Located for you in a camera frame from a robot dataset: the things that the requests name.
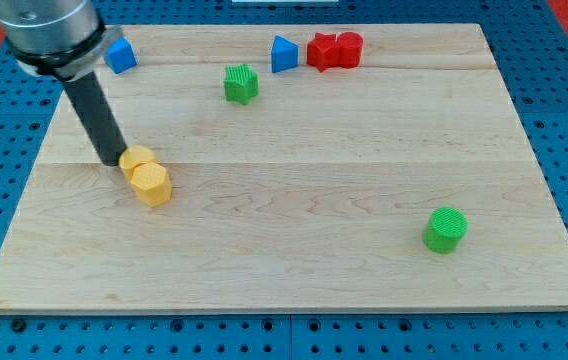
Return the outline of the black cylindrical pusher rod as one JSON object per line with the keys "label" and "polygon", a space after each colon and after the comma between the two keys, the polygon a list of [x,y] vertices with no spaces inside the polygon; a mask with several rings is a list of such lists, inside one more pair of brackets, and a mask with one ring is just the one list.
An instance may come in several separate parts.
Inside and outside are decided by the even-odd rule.
{"label": "black cylindrical pusher rod", "polygon": [[95,73],[64,82],[63,87],[100,161],[117,166],[127,144]]}

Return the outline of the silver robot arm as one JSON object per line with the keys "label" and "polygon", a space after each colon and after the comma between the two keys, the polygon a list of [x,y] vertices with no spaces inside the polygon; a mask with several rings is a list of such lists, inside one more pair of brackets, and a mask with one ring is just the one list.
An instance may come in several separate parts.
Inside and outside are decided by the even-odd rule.
{"label": "silver robot arm", "polygon": [[0,25],[25,72],[62,83],[99,159],[116,166],[127,145],[94,67],[122,28],[90,0],[0,0]]}

